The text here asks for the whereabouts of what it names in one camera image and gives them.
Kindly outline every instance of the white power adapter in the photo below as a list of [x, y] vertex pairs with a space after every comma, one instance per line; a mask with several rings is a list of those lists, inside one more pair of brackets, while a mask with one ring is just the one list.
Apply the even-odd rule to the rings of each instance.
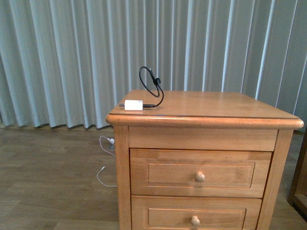
[[125, 111], [142, 111], [142, 110], [143, 110], [142, 100], [125, 100]]

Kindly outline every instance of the wooden floor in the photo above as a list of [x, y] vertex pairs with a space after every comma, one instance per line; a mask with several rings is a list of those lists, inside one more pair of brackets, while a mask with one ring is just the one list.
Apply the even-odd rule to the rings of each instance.
[[[115, 158], [101, 131], [0, 129], [0, 230], [118, 230]], [[295, 133], [271, 230], [307, 230], [286, 199], [303, 135]]]

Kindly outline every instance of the white cable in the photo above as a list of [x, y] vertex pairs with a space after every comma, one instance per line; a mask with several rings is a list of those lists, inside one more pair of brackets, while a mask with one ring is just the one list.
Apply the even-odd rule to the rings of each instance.
[[[99, 179], [98, 175], [102, 172], [102, 170], [105, 169], [105, 166], [101, 168], [101, 170], [97, 173], [96, 177], [97, 177], [97, 180], [99, 180], [100, 183], [102, 183], [102, 181]], [[106, 185], [104, 183], [102, 183], [104, 186], [106, 187], [117, 187], [117, 185]]]
[[108, 154], [111, 154], [111, 155], [115, 156], [114, 153], [109, 152], [109, 151], [105, 150], [105, 149], [102, 147], [101, 138], [107, 139], [111, 144], [114, 144], [114, 139], [113, 139], [113, 138], [109, 139], [109, 138], [106, 138], [106, 137], [104, 137], [104, 136], [100, 136], [100, 138], [99, 138], [99, 143], [100, 143], [100, 147], [102, 148], [103, 151], [107, 152]]

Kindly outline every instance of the nightstand leg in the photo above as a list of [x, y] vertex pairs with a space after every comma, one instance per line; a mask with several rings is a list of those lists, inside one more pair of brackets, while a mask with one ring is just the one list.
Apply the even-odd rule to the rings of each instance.
[[118, 214], [121, 230], [131, 230], [131, 194], [128, 126], [114, 126]]
[[274, 205], [283, 175], [283, 168], [290, 147], [293, 130], [279, 130], [273, 152], [269, 178], [264, 191], [264, 198], [260, 210], [258, 230], [268, 230], [274, 210]]

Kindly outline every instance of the white curtain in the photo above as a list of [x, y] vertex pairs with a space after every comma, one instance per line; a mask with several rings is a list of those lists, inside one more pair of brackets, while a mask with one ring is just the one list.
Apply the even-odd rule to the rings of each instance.
[[307, 123], [306, 12], [306, 0], [0, 0], [0, 122], [100, 128], [147, 65], [165, 90], [242, 92]]

